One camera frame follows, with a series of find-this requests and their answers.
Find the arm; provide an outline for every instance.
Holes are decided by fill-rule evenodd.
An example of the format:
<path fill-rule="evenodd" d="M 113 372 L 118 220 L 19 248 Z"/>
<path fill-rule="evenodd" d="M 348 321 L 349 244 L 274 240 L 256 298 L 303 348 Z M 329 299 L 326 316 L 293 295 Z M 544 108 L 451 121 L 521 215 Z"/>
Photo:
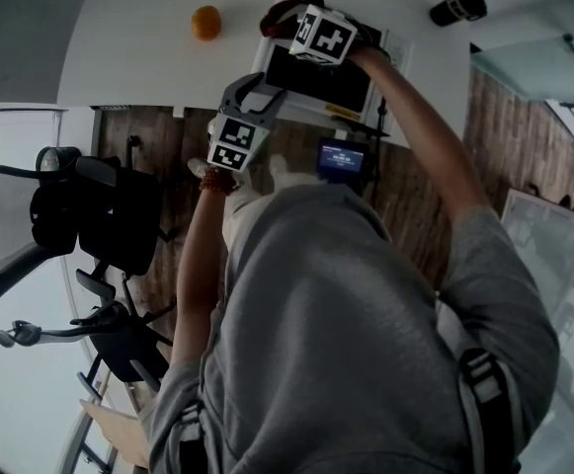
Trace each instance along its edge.
<path fill-rule="evenodd" d="M 224 193 L 201 192 L 177 272 L 177 326 L 171 365 L 196 360 L 207 347 L 209 317 L 218 302 L 224 207 Z"/>
<path fill-rule="evenodd" d="M 351 59 L 371 77 L 447 209 L 453 225 L 441 299 L 518 382 L 525 440 L 545 415 L 556 381 L 558 342 L 533 277 L 520 260 L 461 142 L 382 53 Z"/>
<path fill-rule="evenodd" d="M 438 191 L 451 223 L 478 205 L 488 205 L 477 173 L 460 140 L 434 108 L 376 49 L 350 57 L 385 98 L 414 155 Z"/>

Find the bracelet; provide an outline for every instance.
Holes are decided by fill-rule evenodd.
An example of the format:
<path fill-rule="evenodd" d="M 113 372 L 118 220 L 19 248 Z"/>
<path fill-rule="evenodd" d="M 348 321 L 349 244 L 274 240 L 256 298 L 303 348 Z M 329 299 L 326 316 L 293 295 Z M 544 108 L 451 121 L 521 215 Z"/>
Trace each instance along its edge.
<path fill-rule="evenodd" d="M 228 170 L 209 167 L 201 180 L 199 190 L 211 190 L 212 192 L 220 192 L 228 196 L 235 190 L 238 190 L 238 186 Z"/>

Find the wall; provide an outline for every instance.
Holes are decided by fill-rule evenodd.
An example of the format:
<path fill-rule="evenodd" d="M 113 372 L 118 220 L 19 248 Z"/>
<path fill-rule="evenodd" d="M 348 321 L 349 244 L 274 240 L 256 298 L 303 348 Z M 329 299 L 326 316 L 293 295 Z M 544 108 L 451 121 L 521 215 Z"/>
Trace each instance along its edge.
<path fill-rule="evenodd" d="M 83 156 L 96 155 L 101 118 L 101 112 L 88 107 L 67 109 L 60 120 L 58 145 L 77 147 Z"/>
<path fill-rule="evenodd" d="M 484 49 L 473 63 L 528 100 L 574 104 L 574 0 L 556 0 L 503 13 L 472 27 Z"/>
<path fill-rule="evenodd" d="M 0 0 L 0 102 L 56 102 L 83 1 Z"/>
<path fill-rule="evenodd" d="M 547 0 L 497 14 L 471 26 L 471 41 L 493 49 L 532 40 L 574 35 L 574 0 Z"/>
<path fill-rule="evenodd" d="M 56 145 L 60 113 L 0 112 L 0 165 L 34 170 L 39 151 Z"/>
<path fill-rule="evenodd" d="M 0 298 L 0 329 L 13 320 L 65 328 L 71 318 L 59 260 L 51 260 Z M 0 346 L 0 468 L 52 474 L 88 397 L 76 380 L 89 361 L 78 344 Z"/>

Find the white wall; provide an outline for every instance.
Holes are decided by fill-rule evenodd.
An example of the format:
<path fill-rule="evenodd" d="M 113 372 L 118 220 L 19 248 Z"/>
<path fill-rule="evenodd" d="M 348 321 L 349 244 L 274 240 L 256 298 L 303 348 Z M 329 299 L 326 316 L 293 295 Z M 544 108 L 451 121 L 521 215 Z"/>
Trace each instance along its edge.
<path fill-rule="evenodd" d="M 56 102 L 83 1 L 0 0 L 0 102 Z"/>
<path fill-rule="evenodd" d="M 51 260 L 0 298 L 0 329 L 13 320 L 65 328 L 71 319 L 59 260 Z M 87 393 L 76 380 L 89 360 L 78 344 L 0 346 L 0 468 L 53 474 Z"/>
<path fill-rule="evenodd" d="M 471 41 L 484 50 L 564 34 L 574 36 L 574 0 L 547 0 L 490 14 L 471 26 Z"/>
<path fill-rule="evenodd" d="M 58 145 L 77 147 L 83 156 L 97 155 L 101 119 L 102 113 L 88 107 L 67 109 L 60 119 Z"/>
<path fill-rule="evenodd" d="M 0 165 L 34 170 L 39 151 L 56 145 L 61 114 L 0 112 Z"/>

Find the office chair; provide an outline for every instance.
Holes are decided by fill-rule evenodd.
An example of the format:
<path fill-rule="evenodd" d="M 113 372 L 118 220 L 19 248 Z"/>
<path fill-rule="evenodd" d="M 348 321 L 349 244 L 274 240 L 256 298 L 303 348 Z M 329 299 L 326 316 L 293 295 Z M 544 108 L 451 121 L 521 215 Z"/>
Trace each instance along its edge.
<path fill-rule="evenodd" d="M 60 187 L 70 181 L 73 166 L 58 172 L 34 172 L 0 166 L 0 296 L 42 262 L 71 253 L 76 242 L 73 221 L 58 233 L 49 220 L 43 229 L 32 213 L 39 188 Z"/>
<path fill-rule="evenodd" d="M 130 146 L 138 139 L 132 137 Z M 157 180 L 123 168 L 118 158 L 80 157 L 56 172 L 0 166 L 0 296 L 42 262 L 81 248 L 100 260 L 78 280 L 103 299 L 115 289 L 102 280 L 109 265 L 145 274 L 159 228 L 162 189 Z"/>

